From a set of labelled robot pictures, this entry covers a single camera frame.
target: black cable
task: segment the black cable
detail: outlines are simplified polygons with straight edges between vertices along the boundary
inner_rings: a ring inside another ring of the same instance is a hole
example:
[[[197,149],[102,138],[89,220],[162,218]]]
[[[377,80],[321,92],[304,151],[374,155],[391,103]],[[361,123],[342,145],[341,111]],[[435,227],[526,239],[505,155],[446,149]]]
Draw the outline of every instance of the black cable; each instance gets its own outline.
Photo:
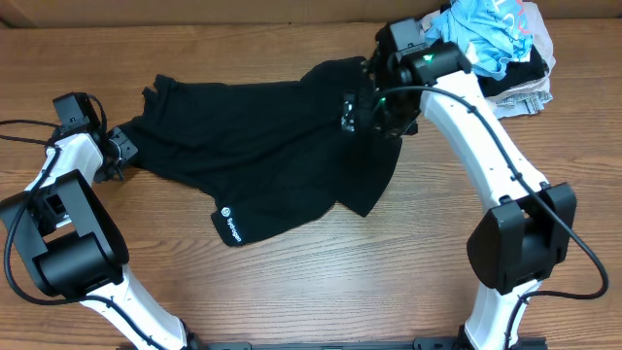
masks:
[[[17,227],[19,225],[19,221],[21,220],[21,217],[24,215],[24,212],[26,211],[28,204],[34,198],[35,194],[44,184],[46,179],[50,176],[52,169],[54,168],[54,166],[56,165],[56,162],[60,158],[60,152],[61,152],[60,148],[58,146],[53,146],[53,147],[54,147],[54,156],[52,157],[52,160],[48,164],[48,167],[44,170],[39,180],[35,183],[35,185],[32,187],[32,189],[30,189],[30,191],[26,195],[24,201],[22,202],[22,204],[19,206],[17,210],[16,216],[13,218],[13,221],[11,225],[9,226],[7,240],[4,246],[4,274],[7,278],[7,282],[9,283],[9,287],[11,287],[11,289],[20,298],[30,303],[37,304],[37,305],[45,305],[45,306],[67,305],[71,303],[76,303],[80,301],[89,301],[89,300],[103,302],[104,304],[106,304],[107,307],[113,308],[115,311],[117,311],[119,316],[121,316],[124,319],[124,321],[132,328],[132,330],[135,331],[143,340],[145,340],[145,342],[147,342],[148,345],[153,346],[157,350],[166,350],[163,346],[157,344],[150,337],[144,334],[138,328],[138,326],[136,326],[134,321],[132,321],[132,319],[125,313],[125,311],[123,311],[118,305],[116,305],[110,299],[107,299],[105,297],[98,297],[98,296],[84,296],[84,297],[75,297],[75,298],[68,298],[68,299],[52,299],[52,300],[39,299],[39,298],[30,296],[27,292],[25,292],[22,288],[20,288],[17,285],[17,282],[15,278],[13,277],[13,273],[11,271],[11,248],[13,247],[13,241],[17,233]]]
[[[101,138],[101,142],[103,145],[108,139],[108,137],[106,137],[106,131],[108,131],[108,119],[106,118],[104,107],[101,105],[101,102],[99,102],[99,99],[97,99],[97,97],[91,95],[90,93],[87,93],[86,96],[95,101],[95,103],[97,103],[97,106],[99,106],[99,118],[101,118],[101,125],[99,126],[99,137]]]
[[[512,313],[510,315],[509,322],[507,324],[507,330],[505,332],[505,345],[503,346],[503,349],[509,349],[510,336],[511,336],[512,327],[514,326],[514,321],[516,319],[516,316],[518,315],[518,311],[520,310],[522,304],[526,303],[528,298],[546,296],[546,297],[571,298],[571,299],[579,299],[579,300],[591,300],[591,299],[602,297],[609,288],[609,277],[606,273],[605,266],[603,265],[601,260],[597,257],[597,255],[590,249],[590,247],[588,247],[588,245],[585,244],[585,242],[583,242],[583,240],[576,233],[574,233],[572,228],[568,227],[568,225],[566,225],[566,223],[564,223],[564,221],[562,221],[562,219],[560,219],[560,217],[557,216],[557,214],[555,214],[555,212],[544,202],[544,200],[542,200],[542,198],[540,198],[537,195],[537,193],[534,192],[534,190],[532,190],[532,188],[527,184],[527,182],[523,179],[522,174],[518,171],[518,169],[516,169],[516,166],[514,166],[514,163],[512,162],[512,159],[510,158],[509,154],[503,147],[501,140],[499,139],[499,137],[497,137],[497,134],[495,133],[495,131],[488,124],[484,116],[482,116],[481,113],[479,113],[477,108],[471,105],[470,103],[468,103],[466,100],[464,100],[457,94],[451,93],[444,89],[440,89],[436,87],[393,87],[393,88],[388,88],[384,91],[381,91],[381,93],[377,97],[378,102],[376,103],[376,106],[374,107],[372,113],[375,115],[375,112],[378,110],[380,104],[384,103],[384,101],[382,100],[384,96],[391,94],[391,93],[400,92],[400,91],[431,91],[431,92],[440,93],[442,95],[453,98],[457,102],[464,105],[468,109],[469,113],[474,114],[479,119],[479,121],[484,125],[484,127],[486,128],[486,131],[488,131],[491,138],[497,145],[499,152],[503,156],[503,159],[505,159],[505,162],[507,163],[507,167],[512,172],[512,175],[514,176],[514,178],[525,189],[525,191],[527,191],[527,193],[536,201],[537,205],[546,213],[546,215],[551,220],[553,220],[555,224],[559,225],[570,236],[570,238],[572,238],[572,240],[579,246],[579,248],[581,248],[581,250],[585,252],[585,254],[587,254],[587,256],[590,258],[590,260],[592,260],[592,263],[594,263],[599,273],[601,274],[601,279],[603,280],[601,288],[595,293],[592,293],[589,295],[556,292],[556,291],[534,291],[534,292],[524,293],[523,295],[521,295],[518,298],[518,302],[516,302],[516,305],[514,305],[514,309],[512,310]]]
[[[56,125],[55,123],[51,123],[51,122],[39,122],[39,121],[29,121],[29,120],[0,121],[0,125],[6,125],[6,124],[12,124],[12,123],[30,123],[30,124],[35,124],[35,125],[59,127],[59,125]],[[8,141],[31,143],[35,145],[44,145],[44,146],[48,144],[47,141],[43,141],[43,140],[37,140],[37,139],[31,139],[31,138],[25,138],[25,137],[7,136],[7,135],[0,135],[0,139],[8,140]]]

